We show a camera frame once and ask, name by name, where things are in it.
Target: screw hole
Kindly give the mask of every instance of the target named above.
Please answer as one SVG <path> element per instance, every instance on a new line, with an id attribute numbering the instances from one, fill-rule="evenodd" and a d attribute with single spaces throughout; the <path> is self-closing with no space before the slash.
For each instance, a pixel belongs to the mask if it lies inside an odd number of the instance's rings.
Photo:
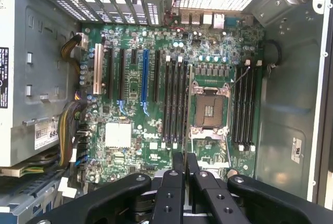
<path id="1" fill-rule="evenodd" d="M 218 199 L 220 199 L 220 200 L 223 200 L 223 199 L 224 199 L 224 196 L 221 195 L 221 194 L 218 194 L 216 197 L 217 197 Z"/>
<path id="2" fill-rule="evenodd" d="M 169 207 L 169 206 L 166 206 L 166 207 L 164 208 L 164 211 L 167 212 L 167 213 L 169 213 L 169 212 L 172 211 L 172 208 Z"/>
<path id="3" fill-rule="evenodd" d="M 232 210 L 231 208 L 229 208 L 229 207 L 226 207 L 226 208 L 224 209 L 224 211 L 225 211 L 226 213 L 228 213 L 228 214 L 232 214 L 232 212 L 233 212 L 233 210 Z"/>

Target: black pcie slot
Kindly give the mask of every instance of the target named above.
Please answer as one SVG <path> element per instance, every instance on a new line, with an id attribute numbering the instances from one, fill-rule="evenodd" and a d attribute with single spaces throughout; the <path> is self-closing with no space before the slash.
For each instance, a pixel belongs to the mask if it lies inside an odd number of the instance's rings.
<path id="1" fill-rule="evenodd" d="M 131 52 L 131 64 L 136 64 L 137 50 L 132 49 Z"/>
<path id="2" fill-rule="evenodd" d="M 188 73 L 188 62 L 184 62 L 184 73 L 183 73 L 183 114 L 182 114 L 182 132 L 181 132 L 181 142 L 186 140 L 187 133 L 187 110 L 188 110 L 188 94 L 189 94 L 189 84 L 187 79 Z"/>
<path id="3" fill-rule="evenodd" d="M 241 112 L 241 124 L 240 124 L 240 142 L 245 143 L 245 132 L 246 132 L 246 119 L 247 119 L 247 114 L 249 113 L 248 111 L 248 101 L 250 101 L 249 98 L 247 98 L 248 95 L 248 90 L 249 90 L 249 73 L 248 71 L 246 75 L 242 78 L 242 83 L 243 83 L 243 100 L 242 100 L 242 112 Z"/>
<path id="4" fill-rule="evenodd" d="M 250 139 L 249 143 L 252 143 L 252 135 L 253 135 L 253 122 L 254 122 L 254 107 L 255 107 L 255 90 L 257 83 L 257 75 L 258 69 L 253 70 L 253 87 L 252 87 L 252 97 L 251 97 L 251 115 L 250 115 Z"/>
<path id="5" fill-rule="evenodd" d="M 175 99 L 175 93 L 176 93 L 176 61 L 172 60 L 172 66 L 171 66 L 171 96 L 170 96 L 170 104 L 169 104 L 169 143 L 173 142 L 173 126 L 174 126 L 174 120 L 175 120 L 175 115 L 174 115 L 174 109 L 175 109 L 175 104 L 174 104 L 174 99 Z"/>
<path id="6" fill-rule="evenodd" d="M 108 48 L 108 66 L 107 66 L 107 92 L 106 95 L 108 99 L 112 99 L 113 96 L 113 77 L 114 77 L 114 67 L 113 67 L 113 49 Z"/>
<path id="7" fill-rule="evenodd" d="M 119 50 L 119 100 L 124 100 L 125 94 L 125 68 L 126 68 L 126 57 L 125 57 L 125 50 Z"/>
<path id="8" fill-rule="evenodd" d="M 155 68 L 154 68 L 154 91 L 153 101 L 158 102 L 159 84 L 160 84 L 160 70 L 161 70 L 161 51 L 155 51 Z"/>
<path id="9" fill-rule="evenodd" d="M 236 81 L 241 76 L 242 69 L 237 68 L 236 70 Z M 232 140 L 234 143 L 238 142 L 239 138 L 239 120 L 240 120 L 240 112 L 239 112 L 239 106 L 240 106 L 240 81 L 235 85 L 235 101 L 234 101 L 234 124 L 233 124 L 233 135 Z"/>
<path id="10" fill-rule="evenodd" d="M 163 123 L 162 123 L 162 136 L 163 141 L 168 141 L 168 123 L 169 123 L 169 113 L 168 113 L 168 98 L 169 98 L 169 80 L 170 80 L 170 62 L 167 61 L 165 64 L 165 86 L 164 86 L 164 113 L 163 113 Z"/>
<path id="11" fill-rule="evenodd" d="M 181 132 L 183 128 L 183 119 L 178 116 L 182 116 L 183 114 L 183 109 L 184 109 L 184 92 L 183 88 L 185 87 L 185 80 L 184 80 L 184 66 L 182 64 L 178 65 L 178 77 L 179 77 L 179 86 L 178 86 L 178 106 L 177 106 L 177 112 L 176 112 L 176 133 L 175 133 L 175 138 L 176 142 L 181 141 Z"/>
<path id="12" fill-rule="evenodd" d="M 253 98 L 253 95 L 254 95 L 254 90 L 255 90 L 255 72 L 254 72 L 254 69 L 251 69 L 249 70 L 249 83 L 248 83 L 248 94 L 247 94 L 247 100 L 248 100 L 248 103 L 247 103 L 247 111 L 246 111 L 246 119 L 245 119 L 245 122 L 246 122 L 246 130 L 245 130 L 245 142 L 246 144 L 251 144 L 251 139 L 252 137 L 250 137 L 250 133 L 251 133 L 251 122 L 253 120 L 253 112 L 252 112 L 252 98 Z"/>

